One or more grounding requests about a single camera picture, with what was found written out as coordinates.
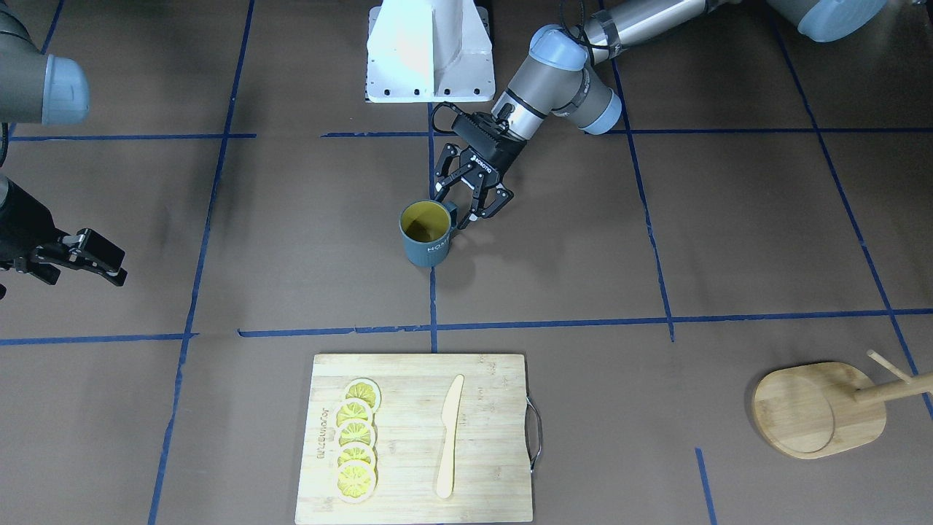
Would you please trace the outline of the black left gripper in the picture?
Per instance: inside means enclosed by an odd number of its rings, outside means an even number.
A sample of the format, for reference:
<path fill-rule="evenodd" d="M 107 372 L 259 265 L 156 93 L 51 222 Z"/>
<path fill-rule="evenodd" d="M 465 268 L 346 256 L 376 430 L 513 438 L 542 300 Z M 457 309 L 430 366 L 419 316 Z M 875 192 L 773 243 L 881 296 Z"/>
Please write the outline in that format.
<path fill-rule="evenodd" d="M 483 111 L 454 111 L 452 132 L 466 141 L 467 147 L 447 143 L 441 149 L 433 170 L 431 199 L 444 202 L 458 182 L 470 188 L 469 212 L 458 223 L 463 230 L 470 222 L 496 216 L 514 197 L 504 186 L 504 173 L 526 147 L 527 140 L 511 132 L 509 123 Z"/>

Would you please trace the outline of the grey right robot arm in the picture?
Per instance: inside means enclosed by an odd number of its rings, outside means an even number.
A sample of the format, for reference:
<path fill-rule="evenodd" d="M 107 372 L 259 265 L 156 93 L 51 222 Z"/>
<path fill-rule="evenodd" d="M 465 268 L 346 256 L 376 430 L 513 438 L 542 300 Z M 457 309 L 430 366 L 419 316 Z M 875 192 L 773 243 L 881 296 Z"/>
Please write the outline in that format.
<path fill-rule="evenodd" d="M 42 53 L 20 17 L 2 2 L 2 159 L 9 153 L 11 124 L 76 124 L 86 119 L 89 109 L 89 83 L 80 65 L 70 58 Z M 1 176 L 3 271 L 54 285 L 66 267 L 96 273 L 121 287 L 128 276 L 122 266 L 124 258 L 124 250 L 96 230 L 83 228 L 70 235 L 59 229 L 43 203 L 8 176 Z"/>

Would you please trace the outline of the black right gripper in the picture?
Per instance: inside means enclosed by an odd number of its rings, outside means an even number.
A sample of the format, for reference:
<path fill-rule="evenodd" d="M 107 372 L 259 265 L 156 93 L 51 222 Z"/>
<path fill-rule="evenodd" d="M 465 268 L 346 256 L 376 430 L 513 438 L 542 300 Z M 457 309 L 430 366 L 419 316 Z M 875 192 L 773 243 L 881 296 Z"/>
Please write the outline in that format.
<path fill-rule="evenodd" d="M 125 252 L 95 230 L 76 235 L 57 229 L 51 212 L 9 177 L 1 177 L 2 270 L 34 276 L 53 285 L 60 270 L 96 273 L 114 286 L 124 285 L 128 272 L 121 267 Z"/>

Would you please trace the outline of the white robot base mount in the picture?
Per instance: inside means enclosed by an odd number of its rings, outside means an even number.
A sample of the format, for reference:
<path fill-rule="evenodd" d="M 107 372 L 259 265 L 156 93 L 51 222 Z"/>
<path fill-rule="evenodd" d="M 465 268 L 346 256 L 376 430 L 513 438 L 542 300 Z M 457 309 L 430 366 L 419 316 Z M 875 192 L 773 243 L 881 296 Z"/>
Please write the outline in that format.
<path fill-rule="evenodd" d="M 496 93 L 489 1 L 383 1 L 369 12 L 364 95 L 482 103 Z"/>

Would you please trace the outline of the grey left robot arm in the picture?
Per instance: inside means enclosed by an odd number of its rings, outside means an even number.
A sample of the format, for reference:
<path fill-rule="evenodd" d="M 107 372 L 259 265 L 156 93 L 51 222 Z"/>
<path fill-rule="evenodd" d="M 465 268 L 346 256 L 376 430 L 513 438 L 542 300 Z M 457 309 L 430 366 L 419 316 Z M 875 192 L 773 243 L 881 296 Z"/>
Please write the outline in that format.
<path fill-rule="evenodd" d="M 457 229 L 496 216 L 513 199 L 504 174 L 550 115 L 584 133 L 603 134 L 621 117 L 621 99 L 599 79 L 597 64 L 649 43 L 691 20 L 710 15 L 719 1 L 625 1 L 583 17 L 578 26 L 542 26 L 528 55 L 489 112 L 467 112 L 451 102 L 452 133 L 434 171 L 434 199 L 444 203 L 458 182 L 471 190 L 469 209 L 452 212 Z"/>

